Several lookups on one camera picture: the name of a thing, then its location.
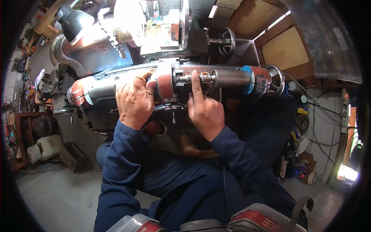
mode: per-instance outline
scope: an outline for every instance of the machine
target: machine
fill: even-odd
[[[63,34],[53,41],[50,59],[60,65],[44,76],[37,97],[41,101],[55,98],[55,114],[77,109],[97,131],[115,126],[115,120],[110,125],[102,120],[118,118],[116,81],[141,69],[154,73],[154,116],[167,125],[187,125],[186,102],[194,69],[204,94],[219,101],[221,88],[278,97],[285,87],[284,76],[274,65],[228,65],[244,41],[236,39],[229,28],[222,29],[218,38],[209,38],[192,16],[188,0],[168,15],[156,17],[149,16],[143,1],[116,0],[114,7],[99,10],[92,26],[87,23],[92,16],[75,11],[65,5],[55,15]],[[259,63],[256,51],[253,56]]]

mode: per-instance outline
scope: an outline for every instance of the finger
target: finger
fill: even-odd
[[[201,103],[204,101],[204,95],[202,93],[200,76],[198,75],[197,70],[193,70],[191,80],[192,80],[192,92],[193,92],[194,103],[195,104]]]
[[[150,77],[153,73],[149,70],[140,70],[134,76],[133,88],[135,91],[145,90],[145,82],[147,77]]]
[[[151,109],[155,105],[154,101],[154,89],[156,86],[156,80],[149,80],[145,85],[145,91],[147,92],[148,108]]]
[[[194,98],[193,94],[189,93],[189,99],[187,102],[187,109],[188,109],[188,115],[189,118],[192,120],[193,119],[193,112],[194,112]]]

